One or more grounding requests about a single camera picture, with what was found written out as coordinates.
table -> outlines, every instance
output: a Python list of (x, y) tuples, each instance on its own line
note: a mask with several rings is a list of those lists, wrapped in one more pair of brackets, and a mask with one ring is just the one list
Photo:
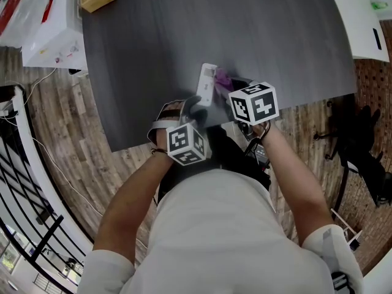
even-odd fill
[[(204, 62), (272, 84), (279, 108), (356, 91), (334, 0), (116, 0), (83, 13), (83, 34), (112, 151), (147, 142), (163, 104), (196, 92)], [(227, 121), (210, 108), (207, 125)]]

wooden floor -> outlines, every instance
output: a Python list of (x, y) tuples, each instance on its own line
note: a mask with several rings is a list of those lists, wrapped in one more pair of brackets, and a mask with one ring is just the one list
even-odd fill
[[(0, 64), (5, 67), (4, 75), (0, 74), (0, 80), (18, 81), (27, 85), (28, 92), (31, 90), (29, 83), (51, 72), (51, 69), (22, 68), (19, 52), (9, 48), (0, 48)], [(361, 106), (368, 101), (366, 100), (367, 96), (362, 97), (362, 95), (363, 92), (360, 90), (356, 97)], [(51, 156), (73, 186), (101, 213), (105, 211), (118, 187), (149, 156), (149, 145), (129, 148), (113, 154), (110, 152), (97, 114), (88, 77), (71, 77), (65, 70), (57, 70), (50, 78), (36, 87), (28, 106), (37, 139), (46, 145)], [(326, 101), (285, 109), (282, 110), (277, 125), (296, 153), (318, 177), (328, 204), (333, 206), (343, 169), (338, 157), (333, 161), (324, 159), (324, 155), (330, 153), (332, 149), (330, 140), (313, 141), (313, 135), (316, 131), (328, 131), (330, 111), (330, 108), (326, 106)], [(246, 146), (238, 130), (233, 129), (231, 124), (226, 124), (224, 127), (229, 136), (232, 136), (242, 147)], [(385, 138), (380, 140), (384, 141), (383, 147), (387, 146)], [(45, 158), (66, 202), (87, 231), (94, 236), (99, 226), (100, 216), (69, 187), (46, 154)], [(271, 179), (271, 198), (279, 221), (286, 235), (290, 239), (296, 240), (293, 217), (282, 197), (273, 171), (271, 171)], [(389, 236), (378, 250), (371, 250), (373, 236), (375, 236), (375, 230), (372, 227), (376, 225), (378, 228), (382, 228), (383, 219), (375, 215), (380, 211), (375, 210), (369, 197), (370, 195), (359, 176), (350, 175), (341, 210), (343, 215), (347, 216), (350, 224), (355, 223), (354, 227), (358, 227), (358, 219), (361, 219), (360, 225), (364, 230), (365, 241), (356, 251), (356, 256), (365, 272), (389, 250), (385, 245), (390, 242)], [(352, 205), (356, 208), (356, 214), (353, 214), (350, 209)], [(148, 244), (149, 229), (155, 212), (156, 208), (152, 204), (138, 233), (138, 239), (141, 241), (141, 243), (137, 243), (138, 263), (145, 257), (144, 245)], [(363, 255), (370, 251), (372, 251), (371, 256)]]

floor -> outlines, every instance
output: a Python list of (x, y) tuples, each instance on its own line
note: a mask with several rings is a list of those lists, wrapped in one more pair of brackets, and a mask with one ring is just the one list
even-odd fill
[[(374, 110), (379, 107), (378, 103), (380, 103), (383, 118), (377, 127), (374, 153), (383, 149), (385, 156), (382, 163), (387, 170), (391, 170), (391, 157), (388, 153), (391, 145), (388, 141), (392, 131), (388, 125), (392, 116), (386, 115), (385, 112), (389, 110), (388, 99), (389, 88), (392, 86), (392, 69), (390, 64), (380, 63), (382, 68), (379, 70), (383, 70), (385, 76), (382, 85), (378, 88), (374, 81), (366, 82), (364, 78), (365, 73), (369, 73), (372, 76), (376, 75), (376, 82), (380, 80), (380, 72), (374, 72), (377, 71), (374, 67), (378, 63), (373, 61), (367, 63), (367, 61), (356, 62), (359, 76), (356, 101), (361, 107), (370, 104)], [(0, 80), (14, 80), (24, 85), (52, 71), (51, 69), (22, 68), (20, 53), (10, 48), (0, 48), (0, 65), (6, 67), (4, 71), (0, 72)], [(370, 70), (365, 70), (362, 66), (366, 66)], [(26, 89), (29, 92), (31, 87), (27, 85)], [(380, 101), (378, 100), (378, 92), (383, 95)], [(105, 211), (117, 188), (149, 156), (150, 145), (148, 144), (116, 153), (110, 152), (97, 114), (88, 77), (71, 77), (65, 70), (57, 70), (50, 78), (36, 87), (28, 106), (37, 139), (46, 146), (51, 157), (54, 158), (73, 186), (100, 213)], [(326, 132), (329, 130), (330, 112), (326, 100), (289, 108), (282, 110), (277, 125), (296, 153), (318, 177), (328, 204), (333, 206), (343, 169), (338, 157), (333, 161), (324, 159), (324, 155), (331, 152), (332, 141), (313, 141), (312, 138), (316, 131)], [(226, 124), (224, 127), (242, 147), (246, 146), (238, 130), (233, 129), (231, 124)], [(94, 236), (99, 226), (100, 216), (69, 187), (48, 156), (46, 154), (44, 156), (66, 202), (87, 231)], [(271, 180), (271, 198), (279, 221), (286, 235), (296, 241), (293, 217), (282, 197), (273, 171), (271, 171)], [(387, 228), (387, 225), (392, 227), (390, 225), (391, 211), (392, 208), (387, 206), (376, 209), (360, 177), (350, 174), (339, 214), (351, 226), (364, 230), (360, 240), (361, 246), (355, 252), (364, 273), (367, 273), (392, 246), (392, 230), (389, 229), (390, 232), (384, 234), (384, 228)], [(140, 263), (145, 257), (145, 246), (148, 244), (149, 229), (155, 212), (156, 208), (152, 204), (138, 232), (140, 242), (137, 243), (137, 263)]]

